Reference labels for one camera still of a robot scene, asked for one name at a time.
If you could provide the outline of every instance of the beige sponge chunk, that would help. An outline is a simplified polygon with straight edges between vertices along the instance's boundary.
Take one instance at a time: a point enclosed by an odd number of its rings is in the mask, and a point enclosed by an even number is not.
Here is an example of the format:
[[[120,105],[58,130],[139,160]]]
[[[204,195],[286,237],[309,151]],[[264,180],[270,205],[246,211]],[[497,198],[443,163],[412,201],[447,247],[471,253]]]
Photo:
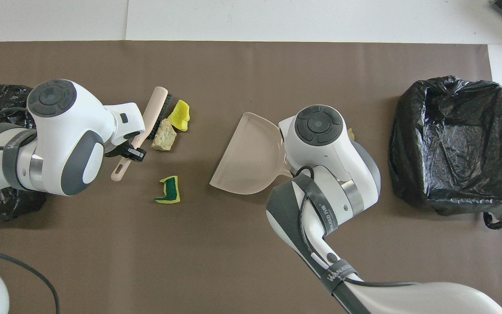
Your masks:
[[[156,150],[171,150],[176,135],[177,133],[173,130],[170,120],[163,119],[160,122],[158,131],[156,131],[151,147]]]

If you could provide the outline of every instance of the sponge piece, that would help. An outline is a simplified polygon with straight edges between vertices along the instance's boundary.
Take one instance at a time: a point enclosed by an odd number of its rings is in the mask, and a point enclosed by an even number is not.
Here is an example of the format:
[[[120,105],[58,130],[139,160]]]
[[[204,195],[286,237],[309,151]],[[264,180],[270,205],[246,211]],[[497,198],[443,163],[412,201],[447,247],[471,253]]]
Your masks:
[[[181,201],[180,191],[177,187],[177,175],[164,177],[160,182],[164,183],[164,197],[157,197],[154,200],[161,204],[174,204]]]
[[[178,100],[176,107],[168,117],[170,123],[179,131],[187,131],[187,122],[189,121],[189,105],[183,100]]]
[[[177,133],[173,130],[170,121],[168,119],[163,119],[160,121],[160,126],[156,130],[156,135],[150,147],[157,150],[171,150],[176,135]]]

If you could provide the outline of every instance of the brown mat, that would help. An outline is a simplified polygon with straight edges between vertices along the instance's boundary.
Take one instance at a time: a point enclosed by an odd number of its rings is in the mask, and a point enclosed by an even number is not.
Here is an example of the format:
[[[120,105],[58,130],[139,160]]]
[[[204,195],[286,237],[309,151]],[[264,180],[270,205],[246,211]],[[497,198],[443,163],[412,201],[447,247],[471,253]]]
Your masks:
[[[372,281],[450,281],[502,305],[502,230],[480,215],[438,217],[392,193],[387,145],[398,97],[448,74],[490,80],[488,50],[461,44],[291,42],[0,42],[0,83],[74,80],[104,104],[147,104],[156,85],[191,106],[173,151],[150,151],[123,181],[0,223],[0,251],[56,286],[64,313],[341,313],[271,230],[269,189],[232,195],[208,185],[242,113],[274,123],[321,103],[337,108],[382,173],[380,201],[328,242]],[[150,149],[149,143],[143,148]],[[160,205],[159,179],[179,176],[181,203]],[[50,292],[0,261],[12,313],[50,313]]]

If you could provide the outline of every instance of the gray velcro strap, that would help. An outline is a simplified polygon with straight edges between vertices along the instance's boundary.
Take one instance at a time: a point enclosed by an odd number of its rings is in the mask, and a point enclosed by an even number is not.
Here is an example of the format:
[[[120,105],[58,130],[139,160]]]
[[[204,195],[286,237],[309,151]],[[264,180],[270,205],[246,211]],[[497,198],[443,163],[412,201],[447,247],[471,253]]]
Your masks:
[[[336,286],[342,282],[349,274],[357,274],[356,270],[346,262],[346,260],[339,260],[332,264],[328,270],[321,274],[321,282],[323,286],[332,294]]]
[[[332,210],[332,206],[313,179],[305,174],[301,174],[292,180],[311,200],[313,207],[319,214],[319,217],[321,217],[323,225],[325,226],[325,235],[329,235],[338,229],[338,221],[336,220],[336,215]]]
[[[17,177],[17,162],[19,149],[36,138],[36,130],[24,130],[16,134],[3,147],[3,175],[9,185],[15,189],[26,190]]]

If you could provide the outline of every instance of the white tabletop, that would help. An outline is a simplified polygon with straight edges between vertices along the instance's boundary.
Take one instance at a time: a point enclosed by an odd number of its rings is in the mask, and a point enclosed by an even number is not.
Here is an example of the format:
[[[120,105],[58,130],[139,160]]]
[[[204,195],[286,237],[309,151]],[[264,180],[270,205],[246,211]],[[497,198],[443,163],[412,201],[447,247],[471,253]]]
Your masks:
[[[488,44],[502,84],[488,0],[0,0],[0,41],[125,39]]]

